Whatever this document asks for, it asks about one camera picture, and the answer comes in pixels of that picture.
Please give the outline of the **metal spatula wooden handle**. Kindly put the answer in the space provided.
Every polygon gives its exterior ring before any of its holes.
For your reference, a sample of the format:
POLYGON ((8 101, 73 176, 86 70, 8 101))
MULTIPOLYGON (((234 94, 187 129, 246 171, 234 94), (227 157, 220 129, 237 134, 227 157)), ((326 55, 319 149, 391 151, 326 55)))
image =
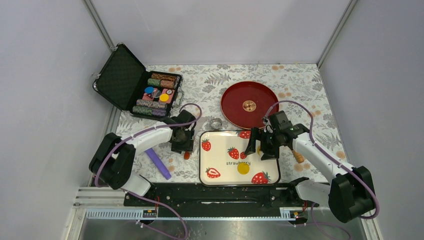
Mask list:
POLYGON ((183 154, 183 158, 184 158, 185 160, 188 160, 190 157, 191 157, 191 152, 189 152, 189 151, 185 151, 185 152, 184 152, 184 154, 183 154))

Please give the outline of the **yellow dough piece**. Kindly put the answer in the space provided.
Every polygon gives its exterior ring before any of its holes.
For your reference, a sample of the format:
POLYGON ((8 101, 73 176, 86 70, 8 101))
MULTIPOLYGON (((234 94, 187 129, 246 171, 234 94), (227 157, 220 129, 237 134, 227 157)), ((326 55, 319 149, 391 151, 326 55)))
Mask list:
POLYGON ((237 171, 241 175, 246 175, 250 171, 250 165, 248 163, 246 163, 246 162, 240 162, 237 165, 237 171))

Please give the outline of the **small glass cup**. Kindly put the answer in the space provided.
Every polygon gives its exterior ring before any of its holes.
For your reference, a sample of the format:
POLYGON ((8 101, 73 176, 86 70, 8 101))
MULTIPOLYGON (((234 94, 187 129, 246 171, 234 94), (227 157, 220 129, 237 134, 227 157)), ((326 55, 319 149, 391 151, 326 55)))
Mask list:
POLYGON ((222 129, 223 121, 220 118, 213 118, 209 122, 209 126, 214 131, 219 131, 222 129))

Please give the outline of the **wooden dough roller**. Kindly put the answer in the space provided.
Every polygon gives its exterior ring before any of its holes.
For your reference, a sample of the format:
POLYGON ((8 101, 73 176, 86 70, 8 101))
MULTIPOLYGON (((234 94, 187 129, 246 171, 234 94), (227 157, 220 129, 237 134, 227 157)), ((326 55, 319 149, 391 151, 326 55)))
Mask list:
POLYGON ((292 152, 292 154, 293 154, 293 156, 294 156, 294 158, 295 158, 295 160, 296 160, 297 163, 301 164, 301 163, 303 163, 305 161, 305 158, 304 158, 304 156, 302 154, 298 153, 295 150, 292 150, 291 152, 292 152))

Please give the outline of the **red round plate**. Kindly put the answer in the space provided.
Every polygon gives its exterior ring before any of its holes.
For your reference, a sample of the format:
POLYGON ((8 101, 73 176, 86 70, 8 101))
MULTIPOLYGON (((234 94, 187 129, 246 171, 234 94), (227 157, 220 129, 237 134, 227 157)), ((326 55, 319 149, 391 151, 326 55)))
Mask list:
POLYGON ((242 81, 231 85, 221 96, 224 117, 241 129, 264 128, 263 117, 278 102, 276 94, 266 85, 242 81))

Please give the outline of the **white strawberry tray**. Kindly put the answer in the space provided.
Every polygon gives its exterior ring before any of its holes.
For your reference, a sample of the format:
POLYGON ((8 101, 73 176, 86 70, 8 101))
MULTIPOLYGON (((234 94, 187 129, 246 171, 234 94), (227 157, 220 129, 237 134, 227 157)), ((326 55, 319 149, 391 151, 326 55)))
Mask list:
POLYGON ((276 159, 261 160, 263 152, 256 142, 256 152, 245 155, 250 130, 206 131, 200 136, 199 179, 205 186, 273 185, 280 181, 276 159), (238 173, 241 162, 250 166, 249 173, 238 173))

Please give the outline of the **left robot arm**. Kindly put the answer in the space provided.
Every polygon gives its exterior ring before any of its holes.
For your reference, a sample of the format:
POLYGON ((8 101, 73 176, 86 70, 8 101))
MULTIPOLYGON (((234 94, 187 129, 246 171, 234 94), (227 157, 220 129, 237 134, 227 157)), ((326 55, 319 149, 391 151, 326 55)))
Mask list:
POLYGON ((96 150, 88 169, 95 174, 95 181, 103 181, 114 190, 124 190, 135 194, 144 206, 152 204, 155 192, 151 183, 133 172, 135 156, 156 145, 170 142, 173 152, 191 151, 194 145, 194 130, 197 118, 187 110, 177 116, 165 117, 153 126, 121 137, 108 133, 96 150))

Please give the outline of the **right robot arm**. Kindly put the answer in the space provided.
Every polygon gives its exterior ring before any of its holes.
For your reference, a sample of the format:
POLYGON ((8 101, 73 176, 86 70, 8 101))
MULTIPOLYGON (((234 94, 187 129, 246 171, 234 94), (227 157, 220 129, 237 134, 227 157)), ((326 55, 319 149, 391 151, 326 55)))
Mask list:
POLYGON ((334 154, 314 139, 311 129, 305 125, 292 124, 283 111, 272 114, 266 121, 269 130, 253 127, 244 153, 253 154, 260 142, 261 160, 277 160, 280 147, 305 157, 327 180, 327 184, 301 177, 290 182, 287 201, 299 206, 304 201, 329 208, 342 223, 355 218, 365 218, 365 213, 379 213, 371 172, 364 166, 355 167, 342 163, 334 154))

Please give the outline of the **purple cylinder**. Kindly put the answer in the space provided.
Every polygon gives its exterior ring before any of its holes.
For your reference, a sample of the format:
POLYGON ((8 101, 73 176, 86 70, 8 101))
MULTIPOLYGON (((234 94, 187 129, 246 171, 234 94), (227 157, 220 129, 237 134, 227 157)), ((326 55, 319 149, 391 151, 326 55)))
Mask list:
POLYGON ((150 160, 153 162, 153 164, 159 170, 159 172, 161 173, 161 175, 166 180, 170 180, 171 177, 172 177, 171 176, 171 173, 168 170, 168 168, 165 166, 165 164, 162 162, 162 160, 159 158, 159 156, 157 155, 157 153, 152 148, 149 148, 149 149, 145 150, 144 152, 147 154, 147 156, 150 158, 150 160))

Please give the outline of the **floral table mat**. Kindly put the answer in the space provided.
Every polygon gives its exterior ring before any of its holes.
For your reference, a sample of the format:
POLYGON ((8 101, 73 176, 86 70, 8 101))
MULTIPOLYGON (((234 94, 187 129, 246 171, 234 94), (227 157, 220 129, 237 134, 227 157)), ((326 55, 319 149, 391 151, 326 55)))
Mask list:
MULTIPOLYGON (((212 130, 209 122, 214 118, 222 120, 222 130, 239 129, 225 118, 220 103, 222 94, 227 88, 244 81, 258 82, 267 86, 275 93, 278 101, 295 101, 306 107, 314 119, 312 127, 314 139, 325 146, 328 149, 327 152, 334 153, 340 162, 350 162, 316 64, 147 65, 146 69, 182 75, 183 81, 180 86, 180 90, 184 92, 182 104, 198 104, 202 109, 202 119, 205 119, 195 137, 194 152, 189 159, 184 159, 183 153, 172 152, 169 142, 153 148, 170 171, 170 180, 162 176, 144 152, 136 155, 132 171, 150 182, 200 183, 200 135, 212 130)), ((302 123, 309 126, 309 115, 296 104, 282 103, 279 109, 285 111, 293 124, 302 123)), ((115 133, 126 137, 151 127, 155 122, 155 120, 133 117, 129 112, 122 112, 115 133)), ((287 147, 280 149, 279 167, 280 182, 290 182, 299 177, 326 182, 326 178, 308 160, 297 163, 287 147)))

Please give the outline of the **black poker chip case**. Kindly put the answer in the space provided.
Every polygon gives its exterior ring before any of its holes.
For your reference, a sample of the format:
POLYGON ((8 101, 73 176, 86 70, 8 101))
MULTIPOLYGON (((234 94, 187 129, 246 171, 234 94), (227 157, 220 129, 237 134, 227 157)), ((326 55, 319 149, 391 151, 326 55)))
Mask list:
POLYGON ((118 43, 92 88, 120 111, 161 120, 170 116, 182 81, 180 74, 148 71, 124 43, 118 43))

